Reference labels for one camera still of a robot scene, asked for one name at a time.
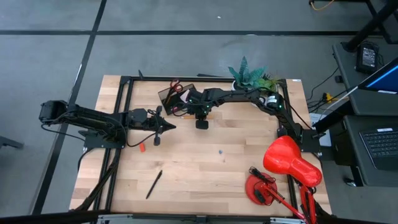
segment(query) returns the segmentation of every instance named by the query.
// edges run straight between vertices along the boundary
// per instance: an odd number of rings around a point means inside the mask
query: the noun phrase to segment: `wooden table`
[[[113,112],[119,81],[120,76],[104,76],[96,110]],[[231,88],[230,83],[218,82],[195,82],[194,85],[198,91],[214,87],[224,90]],[[156,106],[161,105],[158,91],[168,87],[169,82],[134,82],[130,110],[156,109]],[[301,81],[287,80],[287,88],[290,104],[310,124]],[[162,134],[160,146],[154,146],[150,138],[145,142],[146,152],[140,152],[139,147],[126,147],[122,150],[112,212],[277,217],[292,215],[290,210],[277,202],[271,206],[256,205],[246,197],[244,191],[251,166],[269,173],[262,166],[262,158],[268,146],[276,139],[278,120],[275,116],[269,116],[250,103],[227,103],[213,108],[208,116],[207,130],[196,129],[194,119],[167,116],[164,110],[162,116],[177,128]],[[301,123],[295,114],[294,120]],[[150,132],[129,131],[129,142],[134,144],[148,134]],[[94,149],[82,160],[70,208],[79,206],[97,184],[103,156],[104,149]],[[322,170],[320,162],[312,154],[302,153],[302,156]],[[146,200],[160,170],[163,170],[163,175]],[[277,179],[278,191],[289,202],[287,176],[269,174]],[[100,208],[104,208],[107,191],[106,186]],[[297,189],[296,195],[300,205]],[[331,212],[324,181],[317,187],[315,200],[324,210]]]

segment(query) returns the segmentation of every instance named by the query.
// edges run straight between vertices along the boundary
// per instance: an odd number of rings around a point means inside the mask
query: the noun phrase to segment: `red scissors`
[[[182,85],[180,84],[180,80],[178,80],[177,78],[175,78],[175,79],[173,79],[171,82],[170,82],[170,90],[169,90],[169,93],[167,94],[167,96],[166,96],[166,104],[167,103],[169,103],[169,101],[170,101],[170,97],[171,97],[171,95],[174,93],[174,92],[176,92],[176,93],[179,93],[179,92],[181,92],[182,91]]]

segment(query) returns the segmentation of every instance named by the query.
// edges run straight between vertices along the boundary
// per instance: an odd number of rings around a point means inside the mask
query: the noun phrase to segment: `pen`
[[[163,171],[161,170],[161,171],[157,174],[157,177],[156,177],[156,179],[155,179],[155,182],[154,182],[154,184],[152,184],[152,186],[150,187],[149,192],[148,192],[148,194],[147,194],[147,197],[146,197],[145,199],[148,199],[148,198],[149,198],[150,193],[151,193],[152,190],[154,189],[157,180],[159,180],[159,178],[162,176],[162,172],[163,172]]]

